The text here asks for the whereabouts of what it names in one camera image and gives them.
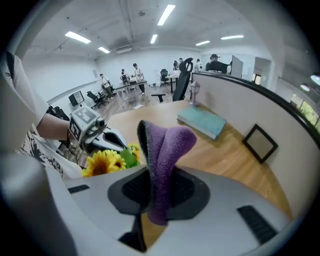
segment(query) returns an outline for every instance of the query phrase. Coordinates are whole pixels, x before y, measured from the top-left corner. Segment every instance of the picture frame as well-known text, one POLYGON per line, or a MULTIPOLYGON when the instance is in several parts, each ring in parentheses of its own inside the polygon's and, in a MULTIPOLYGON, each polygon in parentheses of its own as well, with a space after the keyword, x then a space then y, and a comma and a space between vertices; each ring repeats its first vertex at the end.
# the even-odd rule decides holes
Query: picture frame
POLYGON ((242 142, 260 164, 265 162, 278 148, 278 144, 257 124, 242 142))

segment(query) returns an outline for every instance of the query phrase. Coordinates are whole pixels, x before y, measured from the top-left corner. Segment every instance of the fluorescent light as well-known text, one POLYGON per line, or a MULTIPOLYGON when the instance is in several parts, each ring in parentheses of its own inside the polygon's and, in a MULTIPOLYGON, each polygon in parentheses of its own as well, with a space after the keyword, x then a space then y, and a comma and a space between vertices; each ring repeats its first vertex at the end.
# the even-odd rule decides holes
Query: fluorescent light
POLYGON ((311 76, 311 80, 314 81, 318 86, 320 86, 320 73, 313 73, 311 76))
POLYGON ((303 90, 307 91, 307 92, 310 91, 310 88, 309 88, 308 86, 306 86, 305 84, 301 84, 300 87, 301 87, 303 90))
POLYGON ((204 44, 207 44, 207 43, 210 43, 210 41, 198 42, 196 44, 196 46, 201 46, 201 45, 204 45, 204 44))
POLYGON ((110 51, 108 51, 107 49, 103 48, 103 47, 99 47, 98 48, 100 51, 103 51, 104 53, 108 54, 110 53, 110 51))
POLYGON ((156 39, 157 39, 157 36, 158 36, 157 34, 154 34, 154 35, 152 36, 150 44, 154 44, 154 43, 155 43, 155 41, 156 41, 156 39))
POLYGON ((76 40, 81 41, 81 42, 83 42, 83 43, 85 43, 85 44, 91 42, 89 39, 86 39, 86 38, 84 38, 83 36, 78 35, 78 34, 76 34, 76 33, 73 33, 73 32, 71 32, 71 31, 69 31, 68 33, 66 33, 65 36, 66 36, 66 37, 69 37, 69 38, 76 39, 76 40))
POLYGON ((228 40, 228 39, 235 39, 235 38, 244 38, 243 35, 231 35, 231 36, 225 36, 225 37, 221 37, 221 40, 228 40))
POLYGON ((164 12, 162 13, 162 16, 158 22, 158 26, 162 26, 166 19, 169 17, 170 13, 174 10, 176 6, 172 5, 172 4, 168 4, 164 10, 164 12))

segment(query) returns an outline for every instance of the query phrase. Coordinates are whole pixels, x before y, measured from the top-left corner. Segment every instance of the light blue book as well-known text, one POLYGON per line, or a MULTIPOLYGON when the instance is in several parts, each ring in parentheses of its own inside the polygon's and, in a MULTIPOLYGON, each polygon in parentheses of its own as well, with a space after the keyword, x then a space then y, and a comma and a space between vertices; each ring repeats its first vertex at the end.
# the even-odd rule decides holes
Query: light blue book
POLYGON ((227 122, 214 113, 194 106, 180 111, 177 119, 213 140, 218 138, 227 122))

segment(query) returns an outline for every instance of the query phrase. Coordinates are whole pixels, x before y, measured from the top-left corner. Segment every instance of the white sleeve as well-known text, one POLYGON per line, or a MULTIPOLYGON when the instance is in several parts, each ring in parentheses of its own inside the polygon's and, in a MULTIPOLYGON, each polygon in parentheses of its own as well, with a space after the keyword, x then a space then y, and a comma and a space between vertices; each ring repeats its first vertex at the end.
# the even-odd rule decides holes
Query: white sleeve
POLYGON ((47 104, 34 88, 30 86, 29 79, 22 66, 21 59, 14 56, 13 86, 19 96, 25 101, 29 108, 35 113, 35 126, 38 126, 41 119, 47 112, 47 104))

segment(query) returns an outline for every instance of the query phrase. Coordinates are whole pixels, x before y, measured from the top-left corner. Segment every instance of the purple towel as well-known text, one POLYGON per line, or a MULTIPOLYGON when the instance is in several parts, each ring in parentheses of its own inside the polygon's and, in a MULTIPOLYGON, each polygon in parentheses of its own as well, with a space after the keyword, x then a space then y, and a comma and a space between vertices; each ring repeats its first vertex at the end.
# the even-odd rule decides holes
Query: purple towel
POLYGON ((152 208, 148 217, 153 223, 165 226, 171 207, 172 170, 179 158, 196 144, 197 137, 186 126, 163 128, 143 120, 137 135, 150 173, 152 208))

